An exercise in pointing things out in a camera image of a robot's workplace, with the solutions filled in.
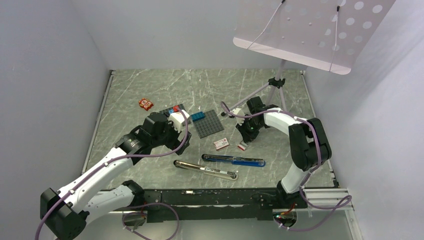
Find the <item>red white staple box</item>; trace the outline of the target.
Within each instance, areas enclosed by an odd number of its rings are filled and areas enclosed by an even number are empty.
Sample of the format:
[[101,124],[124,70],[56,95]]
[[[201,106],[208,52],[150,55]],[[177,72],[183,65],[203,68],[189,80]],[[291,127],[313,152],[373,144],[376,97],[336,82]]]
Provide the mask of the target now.
[[213,145],[214,145],[215,149],[217,151],[219,151],[221,149],[228,147],[230,145],[230,143],[229,143],[228,139],[225,137],[225,138],[222,138],[220,140],[215,141],[213,143]]

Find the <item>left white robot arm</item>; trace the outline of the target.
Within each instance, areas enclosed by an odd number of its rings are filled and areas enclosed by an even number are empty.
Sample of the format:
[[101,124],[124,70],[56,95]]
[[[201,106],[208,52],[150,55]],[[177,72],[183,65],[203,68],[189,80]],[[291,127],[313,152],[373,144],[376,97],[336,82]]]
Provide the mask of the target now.
[[165,146],[169,152],[181,155],[189,146],[190,114],[176,108],[170,116],[153,112],[143,124],[123,135],[109,152],[92,168],[58,190],[46,189],[40,196],[40,223],[35,232],[39,239],[47,226],[59,240],[73,240],[97,218],[119,208],[139,209],[144,203],[144,190],[136,182],[127,180],[107,193],[100,191],[122,172],[135,166],[143,158],[152,158],[154,148]]

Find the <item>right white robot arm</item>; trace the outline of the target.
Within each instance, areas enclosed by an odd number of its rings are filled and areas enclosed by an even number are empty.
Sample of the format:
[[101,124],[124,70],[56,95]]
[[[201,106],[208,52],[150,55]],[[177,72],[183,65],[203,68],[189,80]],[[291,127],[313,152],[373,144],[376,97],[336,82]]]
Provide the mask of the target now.
[[277,185],[281,190],[275,194],[276,203],[287,208],[295,201],[294,193],[304,186],[307,177],[332,157],[326,132],[320,119],[300,118],[274,104],[265,105],[259,96],[246,104],[250,115],[241,117],[241,109],[231,111],[237,115],[236,129],[244,143],[254,141],[262,128],[275,128],[289,137],[292,165]]

